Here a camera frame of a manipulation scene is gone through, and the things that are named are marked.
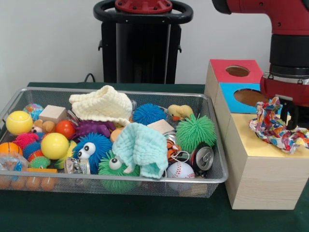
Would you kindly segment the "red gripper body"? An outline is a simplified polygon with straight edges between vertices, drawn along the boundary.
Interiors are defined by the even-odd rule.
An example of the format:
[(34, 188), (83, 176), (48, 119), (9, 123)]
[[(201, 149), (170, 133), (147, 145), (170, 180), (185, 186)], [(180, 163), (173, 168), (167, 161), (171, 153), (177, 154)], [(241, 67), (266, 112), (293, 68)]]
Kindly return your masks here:
[(309, 105), (309, 77), (279, 77), (265, 72), (260, 79), (260, 91), (269, 99), (279, 97), (298, 106)]

